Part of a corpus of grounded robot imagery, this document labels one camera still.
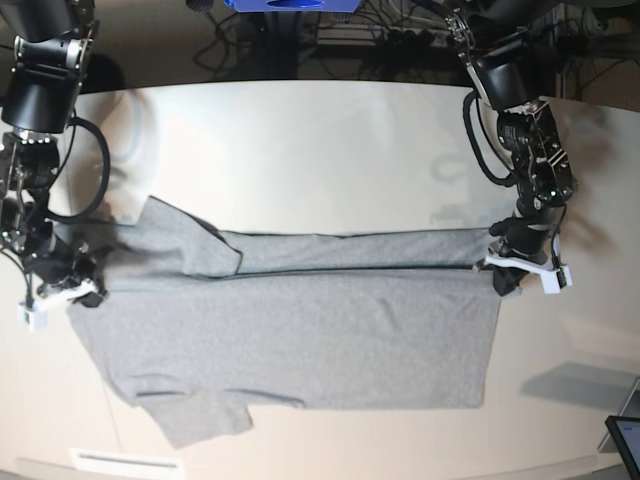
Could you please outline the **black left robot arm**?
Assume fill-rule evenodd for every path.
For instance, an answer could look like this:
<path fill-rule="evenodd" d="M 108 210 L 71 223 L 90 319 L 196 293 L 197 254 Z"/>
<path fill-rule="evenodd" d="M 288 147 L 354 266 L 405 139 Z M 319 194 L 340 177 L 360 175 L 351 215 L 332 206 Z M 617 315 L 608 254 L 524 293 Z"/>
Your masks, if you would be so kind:
<path fill-rule="evenodd" d="M 478 268 L 491 268 L 496 292 L 506 296 L 528 275 L 539 277 L 547 294 L 572 285 L 561 259 L 559 233 L 577 188 L 534 57 L 529 26 L 532 1 L 446 1 L 443 17 L 472 82 L 463 102 L 463 122 L 472 150 L 486 177 L 517 190 L 513 213 L 494 223 L 494 241 Z M 491 172 L 472 126 L 472 108 L 496 115 L 499 146 L 509 154 L 507 175 Z"/>

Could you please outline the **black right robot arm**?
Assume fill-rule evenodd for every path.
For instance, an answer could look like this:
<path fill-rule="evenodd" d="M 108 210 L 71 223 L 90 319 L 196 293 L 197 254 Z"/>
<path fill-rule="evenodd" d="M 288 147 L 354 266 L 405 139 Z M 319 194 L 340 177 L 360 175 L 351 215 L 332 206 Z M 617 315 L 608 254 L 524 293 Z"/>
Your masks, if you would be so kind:
<path fill-rule="evenodd" d="M 69 244 L 55 231 L 58 224 L 90 220 L 109 186 L 106 138 L 75 112 L 99 31 L 94 10 L 92 1 L 1 4 L 1 17 L 15 34 L 15 63 L 1 108 L 1 120 L 11 128 L 1 138 L 1 252 L 18 263 L 27 312 L 48 300 L 96 308 L 106 296 L 87 245 Z M 60 215 L 49 208 L 51 189 L 66 164 L 57 138 L 77 127 L 96 139 L 102 171 L 91 202 L 76 214 Z"/>

